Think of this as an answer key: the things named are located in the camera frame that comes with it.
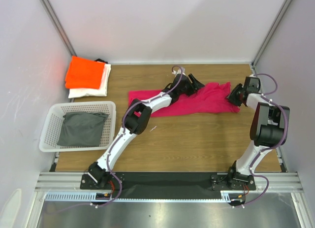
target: white laundry basket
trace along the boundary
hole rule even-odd
[[[63,116],[67,112],[104,112],[108,114],[105,121],[100,145],[98,147],[66,147],[58,146]],[[115,133],[116,105],[112,101],[71,102],[53,105],[48,112],[44,128],[40,136],[39,148],[43,152],[69,152],[104,150],[112,143]]]

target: wooden tabletop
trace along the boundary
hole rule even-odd
[[[200,82],[231,82],[232,88],[251,74],[249,65],[183,65]],[[107,97],[75,101],[113,101],[116,130],[128,107],[131,90],[162,89],[173,82],[172,65],[113,65]],[[241,106],[239,113],[198,113],[154,117],[117,160],[115,171],[227,171],[250,142],[254,111]],[[84,171],[102,154],[99,151],[61,152],[56,171]],[[269,153],[257,171],[280,171],[276,151]]]

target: white wall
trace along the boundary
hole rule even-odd
[[[76,53],[111,63],[250,62],[284,0],[50,0]]]
[[[52,161],[39,137],[50,106],[68,101],[70,55],[39,0],[0,0],[0,14],[0,208],[21,188],[21,228],[39,172]]]
[[[289,106],[290,122],[284,156],[297,171],[315,215],[315,0],[293,0],[258,62],[257,71],[273,75],[279,90],[272,96]],[[273,89],[264,81],[265,90]]]

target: dark green cloth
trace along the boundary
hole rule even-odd
[[[64,116],[59,146],[98,147],[108,114],[68,112]]]

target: folded white towel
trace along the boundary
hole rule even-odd
[[[107,83],[108,83],[108,77],[109,77],[110,71],[111,71],[111,65],[105,64],[99,89],[84,89],[84,88],[70,89],[68,98],[81,98],[84,96],[97,96],[97,97],[107,96]]]

